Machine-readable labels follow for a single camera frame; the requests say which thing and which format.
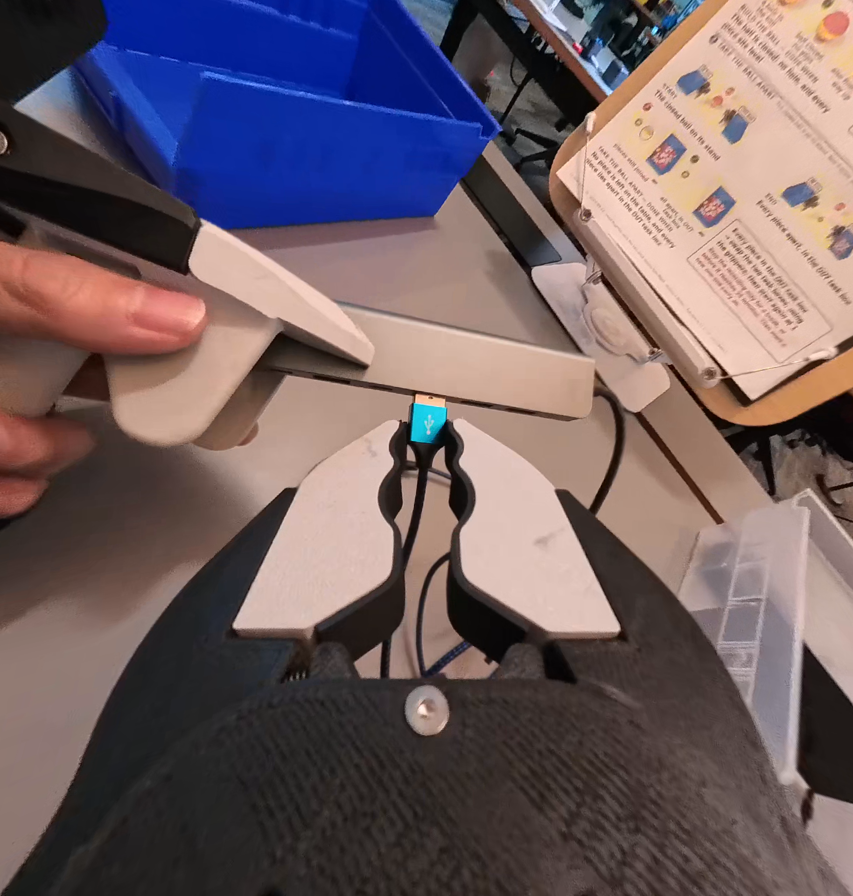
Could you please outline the wooden top workbench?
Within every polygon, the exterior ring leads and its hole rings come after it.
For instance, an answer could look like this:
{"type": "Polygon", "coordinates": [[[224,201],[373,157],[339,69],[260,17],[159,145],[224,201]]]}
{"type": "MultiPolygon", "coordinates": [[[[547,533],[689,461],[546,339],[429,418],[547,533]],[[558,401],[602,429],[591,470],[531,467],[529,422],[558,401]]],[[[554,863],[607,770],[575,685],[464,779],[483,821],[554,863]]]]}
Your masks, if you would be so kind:
{"type": "Polygon", "coordinates": [[[509,4],[526,17],[533,30],[541,36],[566,70],[597,103],[604,101],[614,92],[614,89],[603,81],[594,63],[581,57],[575,46],[575,38],[566,30],[565,24],[555,17],[554,10],[558,2],[552,3],[551,6],[545,2],[534,1],[510,1],[509,4]]]}

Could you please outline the person's left hand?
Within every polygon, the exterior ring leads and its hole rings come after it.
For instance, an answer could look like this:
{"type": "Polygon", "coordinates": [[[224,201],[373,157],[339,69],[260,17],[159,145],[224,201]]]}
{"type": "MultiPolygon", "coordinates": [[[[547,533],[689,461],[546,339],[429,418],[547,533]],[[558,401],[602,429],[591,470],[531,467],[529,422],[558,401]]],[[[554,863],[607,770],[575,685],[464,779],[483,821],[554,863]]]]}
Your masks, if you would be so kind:
{"type": "MultiPolygon", "coordinates": [[[[158,355],[193,345],[202,299],[127,279],[58,253],[0,242],[0,336],[58,342],[91,354],[158,355]]],[[[0,411],[0,519],[34,506],[52,477],[92,449],[80,424],[0,411]]]]}

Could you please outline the white paper holder bar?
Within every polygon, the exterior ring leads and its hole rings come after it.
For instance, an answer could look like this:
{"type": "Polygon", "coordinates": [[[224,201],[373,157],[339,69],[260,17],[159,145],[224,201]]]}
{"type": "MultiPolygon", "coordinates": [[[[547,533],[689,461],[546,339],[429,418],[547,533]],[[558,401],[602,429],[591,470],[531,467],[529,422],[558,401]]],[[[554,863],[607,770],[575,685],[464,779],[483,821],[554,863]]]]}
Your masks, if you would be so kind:
{"type": "Polygon", "coordinates": [[[636,264],[583,206],[573,230],[586,252],[587,321],[607,351],[634,364],[666,364],[695,389],[720,383],[720,368],[667,307],[636,264]]]}

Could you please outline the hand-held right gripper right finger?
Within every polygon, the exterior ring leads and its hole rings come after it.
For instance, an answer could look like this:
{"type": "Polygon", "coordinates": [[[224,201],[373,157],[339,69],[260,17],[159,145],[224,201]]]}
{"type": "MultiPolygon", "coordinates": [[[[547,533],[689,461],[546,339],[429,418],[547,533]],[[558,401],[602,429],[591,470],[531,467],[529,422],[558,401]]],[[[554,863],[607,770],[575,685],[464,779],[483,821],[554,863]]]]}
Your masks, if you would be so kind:
{"type": "Polygon", "coordinates": [[[451,540],[446,608],[465,642],[499,663],[516,644],[621,632],[557,489],[467,420],[446,427],[451,540]]]}

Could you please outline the grey USB hub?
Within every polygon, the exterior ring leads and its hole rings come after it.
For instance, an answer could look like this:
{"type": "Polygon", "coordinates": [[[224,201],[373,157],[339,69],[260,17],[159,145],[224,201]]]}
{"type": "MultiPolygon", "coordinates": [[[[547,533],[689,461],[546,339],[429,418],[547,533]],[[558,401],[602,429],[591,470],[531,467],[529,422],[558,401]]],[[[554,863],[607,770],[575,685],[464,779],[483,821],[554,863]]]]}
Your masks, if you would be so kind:
{"type": "Polygon", "coordinates": [[[492,334],[341,305],[375,347],[369,366],[278,336],[256,368],[453,404],[580,420],[592,408],[593,359],[492,334]]]}

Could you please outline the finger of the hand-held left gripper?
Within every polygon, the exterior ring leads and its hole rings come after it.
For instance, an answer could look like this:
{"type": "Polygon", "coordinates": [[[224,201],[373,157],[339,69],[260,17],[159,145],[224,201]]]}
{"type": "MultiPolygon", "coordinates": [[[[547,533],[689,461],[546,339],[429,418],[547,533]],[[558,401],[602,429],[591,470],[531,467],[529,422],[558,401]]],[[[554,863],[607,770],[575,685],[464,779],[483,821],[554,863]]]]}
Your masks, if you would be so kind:
{"type": "Polygon", "coordinates": [[[206,301],[208,324],[188,349],[105,356],[119,429],[156,447],[195,443],[223,451],[247,439],[281,384],[254,372],[281,324],[235,298],[206,301]]]}
{"type": "Polygon", "coordinates": [[[303,344],[362,366],[375,347],[331,298],[226,230],[203,222],[188,259],[189,273],[277,321],[303,344]]]}

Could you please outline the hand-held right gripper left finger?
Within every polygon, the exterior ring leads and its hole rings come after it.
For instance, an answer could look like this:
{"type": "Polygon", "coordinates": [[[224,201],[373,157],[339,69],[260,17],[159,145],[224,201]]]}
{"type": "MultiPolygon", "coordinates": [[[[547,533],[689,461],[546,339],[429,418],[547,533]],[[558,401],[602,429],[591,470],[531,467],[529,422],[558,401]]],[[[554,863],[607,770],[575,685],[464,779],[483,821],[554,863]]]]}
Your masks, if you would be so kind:
{"type": "Polygon", "coordinates": [[[232,629],[353,659],[388,642],[405,610],[401,474],[407,429],[389,420],[315,465],[296,488],[232,629]]]}

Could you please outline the blue plastic bin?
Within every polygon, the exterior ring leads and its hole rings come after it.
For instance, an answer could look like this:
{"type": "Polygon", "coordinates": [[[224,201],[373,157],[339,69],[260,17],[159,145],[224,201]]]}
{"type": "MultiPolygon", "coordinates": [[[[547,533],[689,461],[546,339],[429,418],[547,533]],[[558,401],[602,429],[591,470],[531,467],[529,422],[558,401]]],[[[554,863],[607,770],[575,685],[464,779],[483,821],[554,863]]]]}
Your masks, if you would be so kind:
{"type": "Polygon", "coordinates": [[[496,119],[395,1],[107,1],[74,65],[161,189],[225,230],[432,217],[496,119]]]}

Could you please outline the clear plastic organizer box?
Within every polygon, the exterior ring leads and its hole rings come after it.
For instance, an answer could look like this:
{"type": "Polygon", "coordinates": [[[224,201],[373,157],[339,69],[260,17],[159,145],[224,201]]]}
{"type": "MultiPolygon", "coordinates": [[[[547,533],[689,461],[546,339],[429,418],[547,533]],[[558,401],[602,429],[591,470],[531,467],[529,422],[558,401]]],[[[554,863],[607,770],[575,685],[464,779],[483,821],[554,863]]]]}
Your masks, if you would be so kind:
{"type": "Polygon", "coordinates": [[[782,785],[853,804],[853,540],[812,491],[701,531],[679,590],[782,785]]]}

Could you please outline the grey desk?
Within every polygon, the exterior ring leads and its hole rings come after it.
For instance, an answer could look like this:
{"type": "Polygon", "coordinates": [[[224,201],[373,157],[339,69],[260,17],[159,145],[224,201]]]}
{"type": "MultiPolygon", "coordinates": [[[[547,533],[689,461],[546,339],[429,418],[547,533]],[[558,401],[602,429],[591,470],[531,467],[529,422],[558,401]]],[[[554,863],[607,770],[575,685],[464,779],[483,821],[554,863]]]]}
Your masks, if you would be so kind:
{"type": "MultiPolygon", "coordinates": [[[[133,163],[72,73],[20,111],[82,145],[133,163]]],[[[529,276],[456,187],[434,218],[239,234],[322,293],[553,350],[573,346],[529,276]]],[[[408,401],[386,392],[287,380],[251,445],[167,451],[126,440],[107,408],[72,402],[98,447],[0,534],[0,891],[56,812],[98,714],[151,625],[197,569],[284,487],[408,401]]],[[[558,422],[453,407],[588,501],[608,464],[605,402],[558,422]]],[[[622,466],[600,520],[678,590],[701,529],[770,503],[675,381],[628,421],[622,466]]],[[[810,650],[853,702],[853,592],[810,555],[810,650]]],[[[853,891],[853,805],[818,795],[808,828],[853,891]]]]}

